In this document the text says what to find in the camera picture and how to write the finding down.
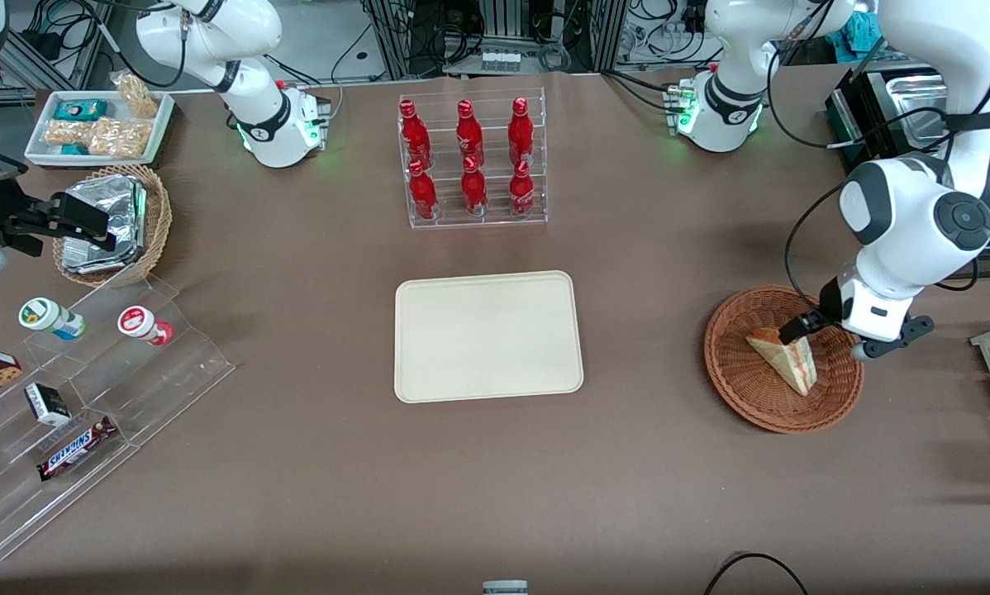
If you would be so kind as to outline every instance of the clear acrylic display stand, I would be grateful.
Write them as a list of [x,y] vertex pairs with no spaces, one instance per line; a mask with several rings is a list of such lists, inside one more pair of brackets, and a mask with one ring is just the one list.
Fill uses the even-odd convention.
[[[87,321],[80,338],[62,341],[35,332],[11,351],[24,374],[0,392],[0,560],[234,369],[212,339],[190,326],[175,306],[177,290],[155,276],[127,278],[130,274],[114,276],[69,307]],[[117,329],[117,317],[136,304],[173,325],[169,343],[155,347]],[[24,395],[31,382],[57,389],[74,414],[72,421],[58,428],[38,423]],[[41,482],[36,464],[103,416],[120,432]]]
[[[531,176],[535,184],[534,207],[528,217],[515,218],[510,213],[510,179],[513,165],[510,163],[510,140],[507,136],[510,117],[513,116],[513,99],[528,99],[528,116],[532,118],[533,146]],[[411,227],[461,227],[506,225],[506,223],[546,223],[550,215],[550,196],[547,188],[547,101],[543,87],[495,91],[469,91],[469,93],[421,93],[400,95],[400,99],[415,102],[418,116],[426,123],[432,146],[432,167],[428,174],[436,185],[440,203],[440,215],[436,219],[422,219],[415,212],[411,200],[411,173],[407,166],[411,158],[406,142],[400,138],[400,157],[403,165],[403,187],[407,198],[407,215]],[[462,155],[458,150],[458,102],[469,99],[473,113],[483,132],[485,180],[488,182],[488,211],[481,217],[469,215],[462,197]],[[400,131],[403,118],[399,118]]]

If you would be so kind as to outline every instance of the red bottle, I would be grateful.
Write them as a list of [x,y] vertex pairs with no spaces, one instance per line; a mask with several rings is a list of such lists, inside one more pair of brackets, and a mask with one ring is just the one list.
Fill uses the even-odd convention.
[[528,99],[513,101],[513,117],[510,118],[510,163],[518,165],[522,159],[532,162],[532,132],[534,127],[528,117]]
[[403,117],[403,139],[407,142],[407,154],[411,159],[422,162],[424,169],[432,167],[432,145],[428,140],[428,128],[418,117],[415,102],[403,99],[400,102],[400,116]]
[[415,211],[422,219],[436,219],[440,215],[440,204],[436,200],[436,185],[428,177],[426,167],[420,159],[411,159],[411,200],[415,201]]
[[535,184],[529,176],[530,166],[528,162],[517,163],[513,169],[513,178],[510,180],[510,214],[524,217],[532,211],[532,193]]
[[470,155],[462,161],[462,196],[465,196],[465,210],[469,215],[480,217],[488,211],[488,182],[480,173],[477,158]]
[[473,104],[469,99],[458,102],[458,148],[462,159],[477,158],[477,167],[484,166],[484,140],[480,135],[480,123],[473,116]]

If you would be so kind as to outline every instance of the wicker basket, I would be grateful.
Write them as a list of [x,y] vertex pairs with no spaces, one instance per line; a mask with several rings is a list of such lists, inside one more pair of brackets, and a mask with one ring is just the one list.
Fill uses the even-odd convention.
[[[114,174],[125,174],[139,178],[146,188],[146,252],[136,261],[135,264],[125,269],[120,280],[125,283],[133,283],[144,278],[151,270],[154,270],[161,253],[164,252],[165,241],[168,239],[168,229],[171,227],[171,206],[168,202],[168,192],[165,191],[161,178],[158,178],[154,170],[144,165],[113,165],[102,167],[97,172],[90,174],[88,180],[101,178],[103,176],[114,176]],[[118,270],[102,271],[97,274],[77,275],[65,270],[61,264],[61,250],[65,241],[58,238],[54,240],[54,266],[58,267],[58,272],[64,275],[69,281],[83,283],[90,287],[98,287],[118,274]]]
[[781,328],[807,309],[796,291],[768,285],[733,295],[707,323],[707,375],[726,403],[760,428],[783,434],[817,432],[841,421],[859,400],[862,364],[851,358],[855,338],[849,332],[828,327],[809,336],[817,381],[805,397],[745,341],[756,328]]

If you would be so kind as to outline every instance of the table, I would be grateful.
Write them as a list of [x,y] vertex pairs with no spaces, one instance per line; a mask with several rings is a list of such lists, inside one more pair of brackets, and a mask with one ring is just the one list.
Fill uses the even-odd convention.
[[[840,75],[783,69],[786,124],[828,138]],[[550,225],[409,229],[397,96],[534,83]],[[789,227],[843,178],[831,151],[793,144],[765,113],[741,150],[706,154],[608,80],[552,74],[350,88],[329,150],[272,170],[214,95],[178,102],[155,272],[239,368],[2,562],[0,594],[460,595],[518,577],[536,595],[699,593],[738,550],[782,558],[816,593],[990,593],[990,385],[967,342],[990,329],[990,279],[922,294],[937,331],[868,365],[861,403],[814,436],[749,426],[704,372],[719,302],[785,283]],[[82,177],[21,183],[45,197]],[[857,249],[834,204],[797,242],[811,290]],[[574,279],[583,388],[396,399],[401,282],[547,269]],[[12,255],[0,345],[23,338],[12,317],[27,298],[83,291],[48,255]],[[725,583],[794,592],[763,561]]]

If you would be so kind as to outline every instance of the aluminum foil package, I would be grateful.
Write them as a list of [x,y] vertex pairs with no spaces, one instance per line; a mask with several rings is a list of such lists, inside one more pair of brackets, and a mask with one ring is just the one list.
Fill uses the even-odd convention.
[[108,214],[109,233],[117,238],[112,251],[67,238],[61,252],[65,270],[72,274],[95,274],[122,269],[139,260],[146,248],[146,188],[139,179],[114,174],[84,180],[65,192]]

